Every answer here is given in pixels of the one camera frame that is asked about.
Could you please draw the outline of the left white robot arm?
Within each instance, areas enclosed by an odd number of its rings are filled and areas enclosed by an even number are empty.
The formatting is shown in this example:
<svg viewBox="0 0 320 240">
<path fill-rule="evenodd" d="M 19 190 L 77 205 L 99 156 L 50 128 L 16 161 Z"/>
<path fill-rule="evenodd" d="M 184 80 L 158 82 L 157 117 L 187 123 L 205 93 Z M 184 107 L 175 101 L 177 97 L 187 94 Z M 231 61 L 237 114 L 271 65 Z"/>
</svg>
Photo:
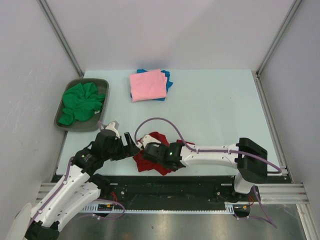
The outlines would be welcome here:
<svg viewBox="0 0 320 240">
<path fill-rule="evenodd" d="M 94 141 L 71 157 L 65 174 L 32 209 L 27 240 L 56 240 L 68 222 L 87 204 L 110 196 L 109 182 L 96 171 L 104 162 L 133 157 L 141 150 L 130 134 L 126 145 L 113 130 L 102 130 Z"/>
</svg>

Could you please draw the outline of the grey plastic tray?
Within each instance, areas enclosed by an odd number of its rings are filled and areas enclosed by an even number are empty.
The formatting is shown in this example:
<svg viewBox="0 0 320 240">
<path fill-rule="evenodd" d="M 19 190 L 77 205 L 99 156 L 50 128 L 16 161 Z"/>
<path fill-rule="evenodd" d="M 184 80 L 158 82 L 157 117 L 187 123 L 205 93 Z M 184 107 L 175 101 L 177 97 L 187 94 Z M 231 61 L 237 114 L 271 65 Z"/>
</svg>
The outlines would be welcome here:
<svg viewBox="0 0 320 240">
<path fill-rule="evenodd" d="M 93 132 L 108 105 L 109 83 L 101 78 L 70 81 L 55 115 L 55 126 L 68 132 Z"/>
</svg>

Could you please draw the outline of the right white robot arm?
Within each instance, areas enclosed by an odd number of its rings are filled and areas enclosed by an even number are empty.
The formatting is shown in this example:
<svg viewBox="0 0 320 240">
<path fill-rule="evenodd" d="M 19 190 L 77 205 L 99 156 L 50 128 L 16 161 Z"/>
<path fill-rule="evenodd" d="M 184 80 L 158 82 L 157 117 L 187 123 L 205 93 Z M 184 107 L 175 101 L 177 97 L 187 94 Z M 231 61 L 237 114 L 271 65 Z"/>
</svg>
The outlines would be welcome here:
<svg viewBox="0 0 320 240">
<path fill-rule="evenodd" d="M 264 184 L 268 178 L 268 152 L 249 138 L 242 137 L 235 144 L 210 147 L 184 142 L 165 145 L 146 134 L 140 143 L 145 160 L 169 170 L 197 165 L 237 169 L 238 174 L 230 188 L 231 196 L 237 201 L 247 197 L 254 184 Z"/>
</svg>

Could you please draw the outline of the red t shirt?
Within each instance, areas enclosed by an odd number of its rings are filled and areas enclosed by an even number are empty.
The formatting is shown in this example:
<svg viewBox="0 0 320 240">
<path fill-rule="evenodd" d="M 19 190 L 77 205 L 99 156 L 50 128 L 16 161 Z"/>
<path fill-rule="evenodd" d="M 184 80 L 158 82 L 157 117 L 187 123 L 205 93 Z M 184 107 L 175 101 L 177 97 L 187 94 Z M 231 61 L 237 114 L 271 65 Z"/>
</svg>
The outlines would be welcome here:
<svg viewBox="0 0 320 240">
<path fill-rule="evenodd" d="M 167 138 L 164 134 L 161 134 L 157 131 L 151 132 L 149 133 L 150 136 L 152 136 L 153 138 L 157 139 L 159 141 L 159 143 L 165 144 L 165 145 L 169 145 L 170 143 L 167 141 Z M 180 143 L 180 153 L 182 150 L 182 147 L 185 146 L 185 144 L 183 143 L 182 140 L 178 139 L 176 140 L 174 143 Z M 175 172 L 181 168 L 184 167 L 184 165 L 180 162 L 180 168 L 177 170 L 172 170 L 172 169 L 167 169 L 164 168 L 163 166 L 161 166 L 160 164 L 157 163 L 153 163 L 151 161 L 145 160 L 143 159 L 143 150 L 142 149 L 137 155 L 135 155 L 133 157 L 134 161 L 136 162 L 137 165 L 137 169 L 139 172 L 144 172 L 144 171 L 150 171 L 150 170 L 156 170 L 157 172 L 159 172 L 161 175 L 165 176 L 168 173 L 171 172 Z"/>
</svg>

